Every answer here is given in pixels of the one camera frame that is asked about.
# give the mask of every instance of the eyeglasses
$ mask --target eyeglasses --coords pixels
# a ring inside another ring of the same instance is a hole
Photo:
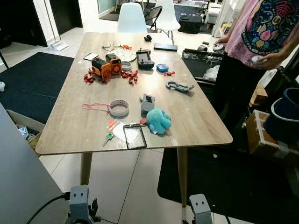
[[[115,48],[123,48],[119,41],[114,41],[113,45],[111,46],[109,41],[104,41],[102,48],[106,51],[113,51]]]

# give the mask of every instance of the key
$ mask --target key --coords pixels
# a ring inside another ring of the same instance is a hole
[[[113,137],[114,137],[114,134],[107,134],[107,135],[106,135],[106,138],[105,138],[105,141],[104,141],[104,143],[103,143],[103,146],[105,146],[105,145],[107,144],[107,142],[108,142],[109,140],[111,140]]]

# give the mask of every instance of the black pants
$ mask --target black pants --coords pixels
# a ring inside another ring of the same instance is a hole
[[[224,56],[216,78],[212,105],[220,115],[228,101],[228,112],[223,119],[228,130],[231,131],[239,122],[265,72],[248,67],[227,54]]]

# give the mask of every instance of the graphic print shirt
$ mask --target graphic print shirt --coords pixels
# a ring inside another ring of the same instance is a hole
[[[299,0],[247,0],[225,51],[250,66],[251,58],[277,53],[299,32]]]

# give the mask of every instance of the gray panel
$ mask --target gray panel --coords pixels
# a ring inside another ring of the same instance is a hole
[[[0,103],[0,223],[24,224],[43,204],[62,192]],[[62,224],[68,202],[47,206],[32,224]]]

